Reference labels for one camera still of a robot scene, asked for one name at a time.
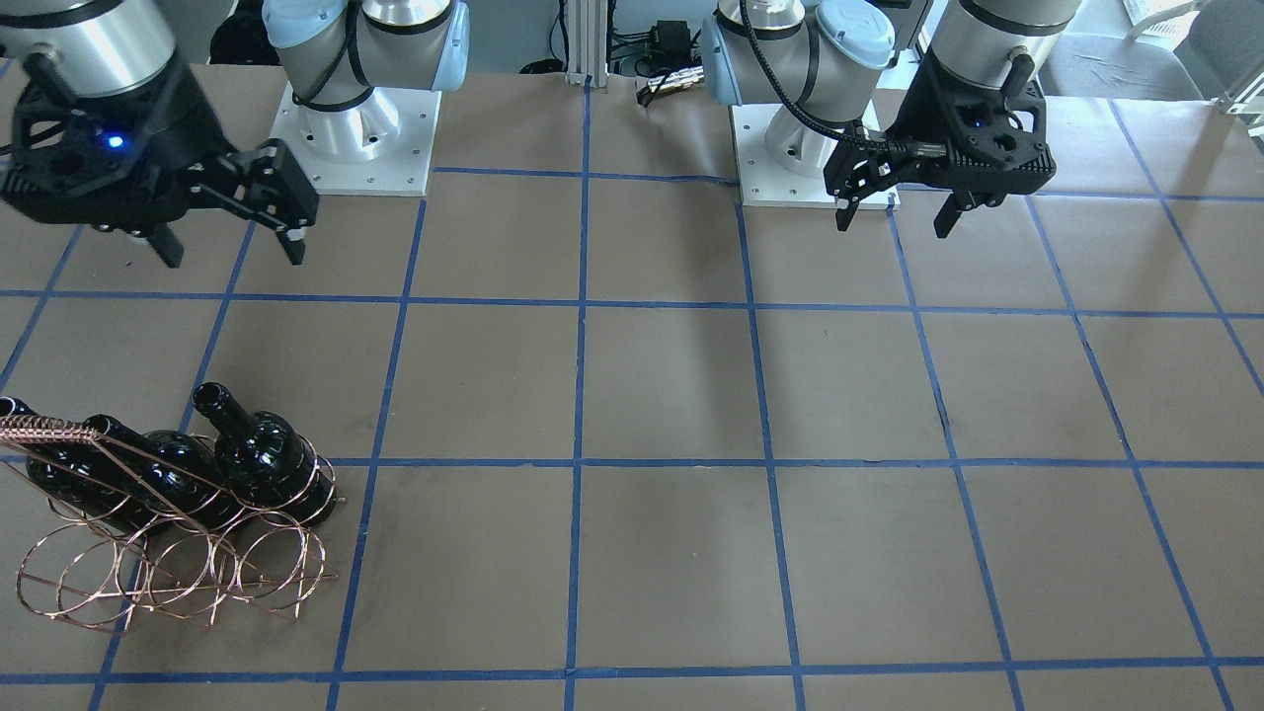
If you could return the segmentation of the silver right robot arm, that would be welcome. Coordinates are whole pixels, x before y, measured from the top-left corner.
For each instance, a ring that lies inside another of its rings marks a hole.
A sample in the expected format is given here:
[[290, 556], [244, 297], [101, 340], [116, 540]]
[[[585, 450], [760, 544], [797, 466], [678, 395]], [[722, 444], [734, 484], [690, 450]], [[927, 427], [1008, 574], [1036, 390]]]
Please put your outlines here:
[[270, 229], [305, 258], [327, 177], [401, 158], [403, 194], [423, 194], [417, 134], [434, 108], [398, 95], [461, 87], [470, 23], [463, 1], [265, 1], [262, 22], [289, 82], [281, 135], [250, 151], [225, 135], [152, 1], [5, 1], [3, 52], [27, 72], [3, 168], [3, 200], [43, 224], [143, 240], [174, 269], [169, 230], [195, 207]]

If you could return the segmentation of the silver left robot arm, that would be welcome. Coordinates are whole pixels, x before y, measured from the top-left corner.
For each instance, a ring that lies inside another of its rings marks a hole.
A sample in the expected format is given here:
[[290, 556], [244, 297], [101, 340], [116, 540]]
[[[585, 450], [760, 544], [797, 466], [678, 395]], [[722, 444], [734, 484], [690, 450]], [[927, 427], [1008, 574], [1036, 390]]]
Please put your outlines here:
[[947, 191], [945, 238], [976, 207], [1028, 197], [1055, 176], [1036, 76], [1077, 1], [952, 1], [897, 116], [866, 116], [902, 46], [868, 1], [720, 1], [700, 35], [704, 82], [731, 108], [744, 202], [860, 207], [902, 183]]

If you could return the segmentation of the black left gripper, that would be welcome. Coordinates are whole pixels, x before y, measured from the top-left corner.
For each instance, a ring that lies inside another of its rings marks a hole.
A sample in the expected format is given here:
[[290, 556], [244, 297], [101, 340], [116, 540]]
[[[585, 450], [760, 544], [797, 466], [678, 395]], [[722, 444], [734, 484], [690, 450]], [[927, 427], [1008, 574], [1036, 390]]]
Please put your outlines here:
[[825, 163], [825, 189], [836, 199], [836, 229], [847, 232], [860, 202], [892, 189], [910, 163], [899, 140], [945, 147], [945, 154], [916, 162], [915, 178], [951, 189], [933, 219], [945, 239], [963, 214], [977, 207], [975, 194], [1030, 195], [1057, 175], [1047, 139], [1047, 96], [1034, 80], [1018, 85], [1018, 71], [997, 87], [976, 86], [929, 53], [913, 76], [890, 139], [842, 133]]

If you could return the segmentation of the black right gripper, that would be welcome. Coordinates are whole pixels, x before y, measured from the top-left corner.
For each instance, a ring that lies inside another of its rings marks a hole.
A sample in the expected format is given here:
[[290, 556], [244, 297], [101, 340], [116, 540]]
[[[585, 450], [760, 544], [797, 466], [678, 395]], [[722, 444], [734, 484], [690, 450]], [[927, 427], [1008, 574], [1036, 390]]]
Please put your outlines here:
[[51, 59], [15, 105], [3, 201], [34, 221], [143, 230], [167, 269], [185, 262], [171, 230], [190, 211], [179, 176], [193, 166], [193, 202], [270, 229], [289, 264], [305, 261], [319, 194], [284, 140], [239, 151], [185, 59], [111, 96], [72, 96]]

